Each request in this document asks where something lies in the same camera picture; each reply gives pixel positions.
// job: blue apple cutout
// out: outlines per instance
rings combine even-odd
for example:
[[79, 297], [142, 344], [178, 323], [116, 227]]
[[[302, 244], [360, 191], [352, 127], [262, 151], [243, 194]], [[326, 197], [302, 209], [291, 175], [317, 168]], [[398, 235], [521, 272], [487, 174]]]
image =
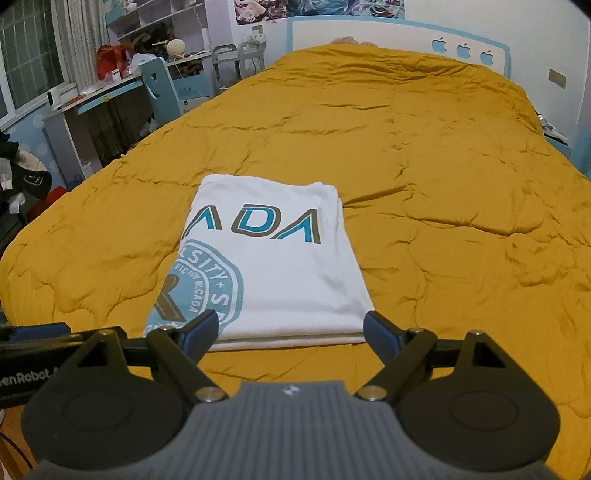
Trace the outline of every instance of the blue apple cutout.
[[492, 55], [491, 55], [491, 51], [487, 51], [487, 52], [482, 52], [480, 54], [480, 62], [482, 62], [483, 65], [486, 65], [487, 67], [490, 67], [493, 64], [492, 61]]
[[445, 48], [445, 42], [443, 41], [443, 37], [439, 38], [439, 40], [433, 40], [431, 42], [431, 48], [436, 53], [447, 52], [447, 49]]
[[457, 56], [460, 57], [461, 59], [469, 59], [470, 58], [470, 47], [467, 46], [467, 43], [464, 43], [464, 45], [458, 45], [456, 47], [456, 53]]

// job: poster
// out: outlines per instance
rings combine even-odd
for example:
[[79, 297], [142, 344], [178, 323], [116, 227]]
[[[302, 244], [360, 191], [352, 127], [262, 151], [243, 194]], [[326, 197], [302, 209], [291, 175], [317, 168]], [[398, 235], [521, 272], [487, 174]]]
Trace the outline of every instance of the poster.
[[238, 25], [302, 15], [404, 18], [404, 0], [233, 0]]

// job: white t-shirt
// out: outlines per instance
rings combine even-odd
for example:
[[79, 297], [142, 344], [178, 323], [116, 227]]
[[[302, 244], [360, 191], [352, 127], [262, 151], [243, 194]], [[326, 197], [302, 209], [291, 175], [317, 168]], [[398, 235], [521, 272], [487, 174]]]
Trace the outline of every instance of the white t-shirt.
[[334, 187], [208, 175], [144, 333], [216, 310], [212, 349], [363, 342], [372, 303]]

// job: metal pin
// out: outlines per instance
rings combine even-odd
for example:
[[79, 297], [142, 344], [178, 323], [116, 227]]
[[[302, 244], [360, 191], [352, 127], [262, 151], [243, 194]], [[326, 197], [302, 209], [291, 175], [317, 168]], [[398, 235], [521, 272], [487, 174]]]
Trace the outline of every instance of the metal pin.
[[377, 385], [365, 385], [359, 389], [357, 395], [367, 401], [378, 401], [385, 399], [388, 391]]
[[212, 403], [221, 400], [225, 395], [218, 387], [202, 387], [195, 392], [195, 396], [202, 402]]

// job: headboard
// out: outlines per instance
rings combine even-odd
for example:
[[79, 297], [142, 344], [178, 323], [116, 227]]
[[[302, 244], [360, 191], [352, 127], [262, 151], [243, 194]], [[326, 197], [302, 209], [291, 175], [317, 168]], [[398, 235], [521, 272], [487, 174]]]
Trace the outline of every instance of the headboard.
[[287, 19], [287, 51], [324, 45], [338, 37], [354, 37], [379, 47], [433, 53], [480, 64], [509, 78], [509, 47], [452, 28], [393, 18], [310, 16]]

